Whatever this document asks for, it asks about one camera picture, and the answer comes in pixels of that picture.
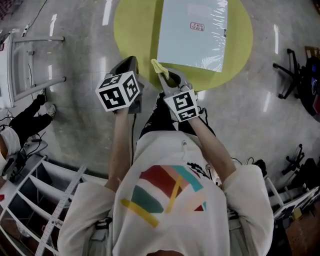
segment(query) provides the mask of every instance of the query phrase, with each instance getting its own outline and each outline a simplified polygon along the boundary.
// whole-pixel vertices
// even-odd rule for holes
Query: plastic wrap
[[[157,60],[222,72],[227,0],[164,0]]]

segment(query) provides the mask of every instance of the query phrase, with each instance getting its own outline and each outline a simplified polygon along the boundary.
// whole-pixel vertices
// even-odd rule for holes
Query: shelving unit
[[[43,157],[19,184],[0,215],[0,231],[22,256],[59,256],[59,231],[78,184],[107,182],[85,169],[72,171]]]

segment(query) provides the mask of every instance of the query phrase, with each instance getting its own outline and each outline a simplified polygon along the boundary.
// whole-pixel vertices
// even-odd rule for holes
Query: concrete floor
[[[31,23],[44,0],[24,0],[19,9],[0,21],[2,33]],[[312,1],[242,0],[251,18],[253,49],[244,69],[230,82],[202,94],[198,105],[208,109],[209,124],[231,156],[245,162],[263,159],[272,180],[280,182],[285,157],[303,144],[306,158],[320,153],[320,123],[290,95],[277,97],[290,83],[272,63],[287,67],[287,48],[306,63],[304,46],[319,46],[320,15]],[[64,36],[65,42],[33,43],[35,83],[66,76],[52,86],[48,98],[57,106],[54,121],[43,138],[49,147],[42,153],[52,160],[79,167],[83,163],[101,175],[108,173],[114,115],[106,113],[95,95],[100,79],[121,57],[113,36],[113,17],[118,0],[112,1],[109,25],[102,26],[106,0],[48,0],[28,36]],[[275,52],[278,27],[278,54]],[[143,95],[134,139],[152,111],[158,92],[152,86]],[[32,102],[27,97],[10,110],[17,115]]]

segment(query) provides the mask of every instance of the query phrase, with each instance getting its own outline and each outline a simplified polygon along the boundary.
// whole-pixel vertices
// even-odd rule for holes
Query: shoe
[[[44,103],[47,102],[47,94],[46,94],[46,89],[42,89],[38,95],[43,95],[44,96]]]
[[[47,114],[52,118],[52,120],[55,118],[57,112],[57,108],[55,104],[52,104],[47,112]]]

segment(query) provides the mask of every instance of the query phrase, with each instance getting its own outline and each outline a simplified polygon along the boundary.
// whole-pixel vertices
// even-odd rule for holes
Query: yellow-green tabletop
[[[121,0],[114,17],[114,38],[123,58],[136,56],[139,73],[161,88],[151,59],[157,59],[164,0]],[[228,0],[228,23],[222,72],[168,64],[184,72],[195,91],[220,86],[245,66],[253,46],[250,17],[240,0]]]

